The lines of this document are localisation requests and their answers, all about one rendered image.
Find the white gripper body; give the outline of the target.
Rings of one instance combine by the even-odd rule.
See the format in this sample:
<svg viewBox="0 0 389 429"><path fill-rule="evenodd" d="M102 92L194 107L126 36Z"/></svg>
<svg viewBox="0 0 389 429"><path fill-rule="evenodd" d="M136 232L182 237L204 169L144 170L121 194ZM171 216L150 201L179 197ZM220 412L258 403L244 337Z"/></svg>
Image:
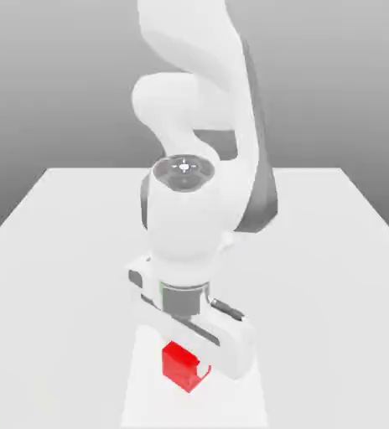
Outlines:
<svg viewBox="0 0 389 429"><path fill-rule="evenodd" d="M243 316L235 318L216 308L215 299L200 295L200 313L189 318L170 315L141 292L132 295L134 317L155 329L165 341L174 341L226 377L237 380L254 361L254 329Z"/></svg>

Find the small red cube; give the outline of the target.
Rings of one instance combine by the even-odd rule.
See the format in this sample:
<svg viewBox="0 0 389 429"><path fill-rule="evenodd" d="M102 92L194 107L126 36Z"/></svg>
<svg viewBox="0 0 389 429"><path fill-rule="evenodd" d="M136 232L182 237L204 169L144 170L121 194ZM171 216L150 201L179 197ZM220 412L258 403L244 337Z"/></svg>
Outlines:
<svg viewBox="0 0 389 429"><path fill-rule="evenodd" d="M187 393L192 392L210 374L204 379L197 376L196 367L199 362L196 355L174 341L168 342L162 349L163 375Z"/></svg>

